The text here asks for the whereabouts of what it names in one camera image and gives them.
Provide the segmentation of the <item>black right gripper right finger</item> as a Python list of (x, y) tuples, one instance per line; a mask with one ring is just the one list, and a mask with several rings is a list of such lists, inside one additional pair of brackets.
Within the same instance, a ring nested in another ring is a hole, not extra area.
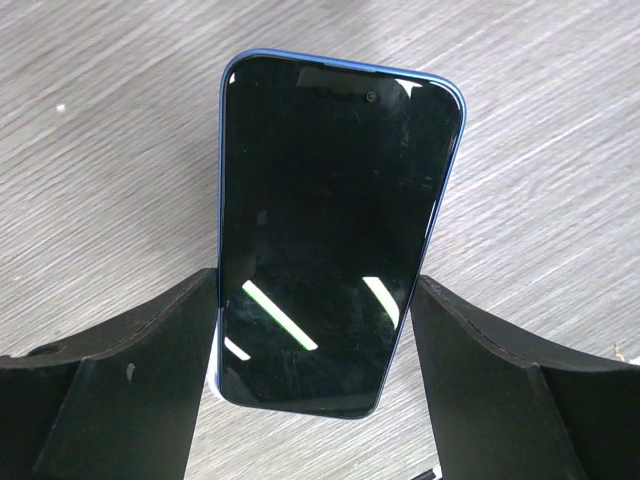
[(639, 369), (534, 335), (422, 277), (411, 316), (447, 479), (635, 479)]

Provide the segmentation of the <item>lilac phone case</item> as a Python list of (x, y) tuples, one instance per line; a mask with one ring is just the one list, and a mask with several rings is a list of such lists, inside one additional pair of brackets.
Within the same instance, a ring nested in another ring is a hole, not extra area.
[(214, 334), (213, 340), (211, 344), (211, 352), (206, 372), (206, 384), (211, 391), (211, 393), (220, 400), (223, 400), (224, 397), (220, 393), (219, 389), (219, 347), (220, 347), (220, 319), (221, 319), (221, 309), (217, 310), (216, 321), (214, 325)]

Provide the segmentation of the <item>blue smartphone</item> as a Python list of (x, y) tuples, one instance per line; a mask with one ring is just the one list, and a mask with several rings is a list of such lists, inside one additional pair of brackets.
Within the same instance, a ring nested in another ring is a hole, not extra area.
[(381, 396), (466, 121), (451, 81), (275, 49), (220, 88), (219, 389), (359, 419)]

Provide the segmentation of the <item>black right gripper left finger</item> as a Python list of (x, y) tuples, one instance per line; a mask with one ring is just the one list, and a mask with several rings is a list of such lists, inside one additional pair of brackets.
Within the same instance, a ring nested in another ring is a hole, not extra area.
[(5, 479), (181, 479), (208, 366), (217, 273), (202, 269), (78, 334), (1, 359)]

